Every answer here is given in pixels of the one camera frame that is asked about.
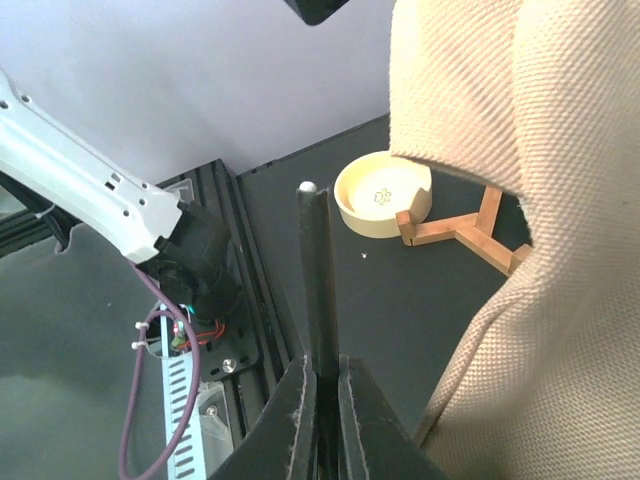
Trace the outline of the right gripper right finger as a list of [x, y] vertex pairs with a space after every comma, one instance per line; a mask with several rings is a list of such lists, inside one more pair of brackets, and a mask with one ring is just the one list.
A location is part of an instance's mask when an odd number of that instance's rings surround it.
[[409, 437], [363, 360], [340, 357], [338, 404], [347, 479], [446, 477]]

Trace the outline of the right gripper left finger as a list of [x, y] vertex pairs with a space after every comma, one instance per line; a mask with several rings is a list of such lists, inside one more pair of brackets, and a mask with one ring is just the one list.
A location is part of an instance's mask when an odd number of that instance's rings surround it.
[[214, 480], [304, 480], [316, 468], [317, 378], [310, 359], [294, 360], [240, 446]]

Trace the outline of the black tent pole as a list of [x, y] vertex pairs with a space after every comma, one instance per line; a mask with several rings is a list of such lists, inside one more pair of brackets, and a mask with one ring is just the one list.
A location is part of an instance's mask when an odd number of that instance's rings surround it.
[[318, 384], [319, 477], [338, 479], [340, 367], [328, 192], [304, 181], [296, 195], [310, 352]]

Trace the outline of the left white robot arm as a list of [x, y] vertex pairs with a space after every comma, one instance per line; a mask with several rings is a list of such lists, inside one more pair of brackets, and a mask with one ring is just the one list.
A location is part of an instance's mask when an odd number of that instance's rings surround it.
[[44, 46], [45, 69], [79, 74], [70, 97], [108, 124], [98, 149], [42, 106], [44, 97], [1, 77], [1, 171], [18, 186], [90, 226], [113, 245], [163, 302], [211, 321], [230, 314], [240, 286], [226, 264], [229, 231], [196, 202], [136, 175], [168, 156], [216, 140], [208, 98], [254, 28], [189, 13], [175, 2], [152, 29], [157, 9], [136, 2], [113, 21], [93, 1], [71, 19], [69, 54]]

